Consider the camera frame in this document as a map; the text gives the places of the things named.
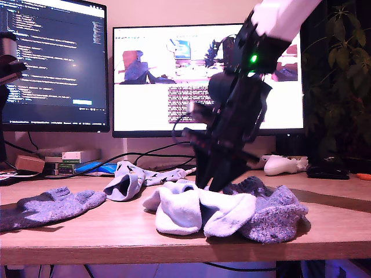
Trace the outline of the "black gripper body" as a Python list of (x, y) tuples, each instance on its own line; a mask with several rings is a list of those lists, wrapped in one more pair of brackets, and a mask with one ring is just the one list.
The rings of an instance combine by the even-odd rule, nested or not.
[(268, 86), (208, 87), (213, 105), (190, 103), (187, 115), (206, 124), (205, 131), (184, 128), (182, 136), (191, 145), (225, 159), (258, 162), (260, 158), (243, 150), (255, 140), (267, 110)]
[(1, 85), (13, 82), (22, 76), (26, 65), (14, 57), (1, 57)]

